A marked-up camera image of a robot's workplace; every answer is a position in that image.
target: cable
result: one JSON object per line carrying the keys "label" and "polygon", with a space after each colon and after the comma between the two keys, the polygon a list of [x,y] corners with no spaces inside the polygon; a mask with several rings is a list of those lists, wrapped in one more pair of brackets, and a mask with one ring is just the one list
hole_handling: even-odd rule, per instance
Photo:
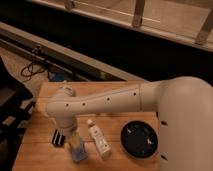
{"label": "cable", "polygon": [[50,79],[51,71],[49,70],[49,68],[52,66],[52,64],[47,63],[45,59],[38,60],[37,56],[40,52],[41,52],[40,46],[37,46],[32,50],[30,54],[31,63],[25,66],[24,68],[22,68],[21,70],[21,76],[27,78],[27,80],[24,80],[23,82],[30,81],[34,75],[43,73],[46,70],[47,70],[48,79]]}

